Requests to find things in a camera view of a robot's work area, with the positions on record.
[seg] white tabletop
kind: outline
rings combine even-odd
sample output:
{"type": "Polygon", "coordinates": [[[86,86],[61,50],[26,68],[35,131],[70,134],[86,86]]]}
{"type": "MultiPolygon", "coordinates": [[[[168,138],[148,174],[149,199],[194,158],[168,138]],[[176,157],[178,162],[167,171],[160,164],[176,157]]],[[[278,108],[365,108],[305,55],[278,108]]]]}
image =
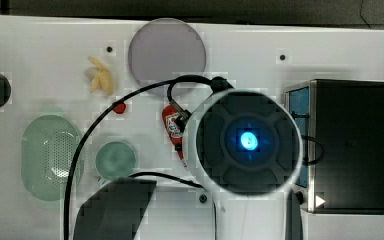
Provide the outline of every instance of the white tabletop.
{"type": "MultiPolygon", "coordinates": [[[[40,202],[23,186],[21,137],[27,125],[44,114],[46,106],[61,108],[64,116],[84,133],[111,102],[136,90],[138,86],[128,69],[127,50],[143,24],[0,16],[0,73],[11,81],[13,90],[10,102],[0,109],[0,239],[62,236],[60,203],[53,206],[40,202]],[[107,46],[114,51],[107,53],[107,46]],[[110,66],[117,84],[112,97],[89,93],[90,81],[84,75],[92,66],[88,56],[98,57],[110,66]]],[[[284,87],[315,78],[384,81],[384,31],[191,26],[206,46],[206,76],[221,75],[236,88],[258,89],[279,102],[284,87]],[[281,54],[286,55],[285,61],[279,60],[281,54]]],[[[200,87],[177,100],[193,111],[210,93],[208,88],[200,87]]],[[[128,101],[128,112],[109,114],[94,131],[85,148],[85,173],[74,193],[73,221],[81,204],[98,190],[93,155],[108,137],[134,145],[142,170],[190,178],[161,121],[166,105],[165,99],[141,94],[128,101]]],[[[313,215],[302,211],[302,218],[305,239],[384,239],[384,216],[313,215]]]]}

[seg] glowing blue button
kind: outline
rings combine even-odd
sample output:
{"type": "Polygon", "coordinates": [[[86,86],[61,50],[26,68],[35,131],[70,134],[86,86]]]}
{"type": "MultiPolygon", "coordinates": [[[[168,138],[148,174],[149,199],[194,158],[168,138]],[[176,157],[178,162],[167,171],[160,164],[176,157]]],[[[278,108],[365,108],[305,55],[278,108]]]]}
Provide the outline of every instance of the glowing blue button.
{"type": "Polygon", "coordinates": [[[244,132],[241,136],[242,146],[249,151],[252,151],[258,147],[258,139],[251,132],[244,132]]]}

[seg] light green round container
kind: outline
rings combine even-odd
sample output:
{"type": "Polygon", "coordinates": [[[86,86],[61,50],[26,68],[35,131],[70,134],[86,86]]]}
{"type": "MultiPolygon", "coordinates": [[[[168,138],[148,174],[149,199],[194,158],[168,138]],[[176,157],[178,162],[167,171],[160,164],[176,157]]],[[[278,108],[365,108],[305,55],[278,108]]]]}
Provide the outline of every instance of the light green round container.
{"type": "MultiPolygon", "coordinates": [[[[70,165],[80,134],[68,120],[57,115],[35,119],[24,131],[21,150],[21,177],[26,189],[43,201],[64,196],[70,165]]],[[[73,185],[83,174],[82,154],[77,163],[73,185]]]]}

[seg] black cable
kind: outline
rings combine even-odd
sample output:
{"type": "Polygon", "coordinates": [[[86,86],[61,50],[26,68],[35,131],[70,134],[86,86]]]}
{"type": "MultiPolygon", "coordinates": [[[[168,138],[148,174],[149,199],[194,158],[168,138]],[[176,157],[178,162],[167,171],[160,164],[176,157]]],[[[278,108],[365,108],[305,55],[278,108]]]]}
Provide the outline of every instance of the black cable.
{"type": "Polygon", "coordinates": [[[213,207],[214,207],[214,239],[217,240],[217,208],[214,202],[213,202],[213,207]]]}
{"type": "Polygon", "coordinates": [[[73,156],[73,161],[71,162],[70,165],[70,171],[68,173],[67,177],[67,185],[65,188],[65,198],[64,198],[64,215],[63,215],[63,228],[64,228],[64,239],[68,240],[69,239],[69,222],[70,222],[70,195],[71,195],[71,186],[73,183],[73,178],[74,178],[74,171],[76,170],[77,162],[80,156],[80,153],[83,149],[84,144],[86,143],[86,140],[92,133],[92,131],[98,126],[98,124],[102,121],[102,119],[105,118],[105,116],[108,115],[114,108],[116,108],[119,104],[124,103],[126,100],[142,93],[145,91],[148,91],[153,88],[157,88],[160,86],[164,86],[167,84],[172,84],[172,83],[177,83],[177,82],[194,82],[194,83],[202,83],[211,86],[211,80],[202,77],[202,76],[195,76],[195,75],[185,75],[178,77],[173,80],[167,80],[167,81],[162,81],[159,83],[154,83],[149,86],[140,88],[132,93],[127,94],[126,96],[122,97],[121,99],[117,100],[113,104],[111,104],[110,107],[108,107],[99,117],[95,120],[95,122],[92,123],[92,125],[89,127],[89,129],[86,131],[85,135],[83,135],[82,139],[80,140],[79,145],[77,146],[76,152],[74,153],[73,156]]]}
{"type": "Polygon", "coordinates": [[[322,150],[320,155],[316,159],[314,159],[313,161],[308,161],[309,160],[308,159],[308,155],[303,158],[302,165],[304,165],[304,166],[316,165],[317,163],[319,163],[322,160],[322,158],[324,156],[323,144],[321,144],[319,141],[317,141],[317,139],[314,138],[314,137],[310,137],[310,136],[306,136],[306,135],[301,135],[301,138],[304,139],[304,140],[310,141],[310,142],[314,142],[322,150]]]}
{"type": "Polygon", "coordinates": [[[362,11],[363,11],[363,2],[364,2],[364,0],[361,0],[361,4],[360,4],[360,18],[361,18],[361,19],[363,20],[363,22],[367,25],[367,27],[369,27],[369,28],[371,29],[370,24],[367,23],[366,19],[363,17],[363,14],[362,14],[362,11]]]}
{"type": "Polygon", "coordinates": [[[158,172],[138,172],[138,173],[135,173],[135,174],[130,175],[129,177],[131,177],[131,178],[136,178],[136,177],[141,177],[141,176],[155,176],[155,177],[162,177],[162,178],[167,178],[167,179],[170,179],[170,180],[173,180],[173,181],[176,181],[176,182],[179,182],[179,183],[182,183],[182,184],[191,186],[191,187],[195,187],[195,188],[204,188],[204,187],[203,187],[202,185],[200,185],[200,184],[194,183],[194,182],[192,182],[192,181],[184,180],[184,179],[181,179],[181,178],[178,178],[178,177],[175,177],[175,176],[171,176],[171,175],[168,175],[168,174],[165,174],[165,173],[158,173],[158,172]]]}

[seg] gray circular lid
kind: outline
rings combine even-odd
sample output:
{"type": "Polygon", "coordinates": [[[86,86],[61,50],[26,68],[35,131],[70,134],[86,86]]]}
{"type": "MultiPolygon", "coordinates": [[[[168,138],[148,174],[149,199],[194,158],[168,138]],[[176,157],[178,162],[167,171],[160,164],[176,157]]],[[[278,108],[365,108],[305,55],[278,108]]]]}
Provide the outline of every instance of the gray circular lid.
{"type": "MultiPolygon", "coordinates": [[[[134,79],[143,87],[186,74],[202,74],[206,52],[201,37],[191,26],[177,19],[161,18],[136,33],[130,43],[128,60],[134,79]]],[[[192,86],[178,84],[172,95],[181,95],[192,86]]],[[[167,87],[150,92],[165,96],[167,87]]]]}

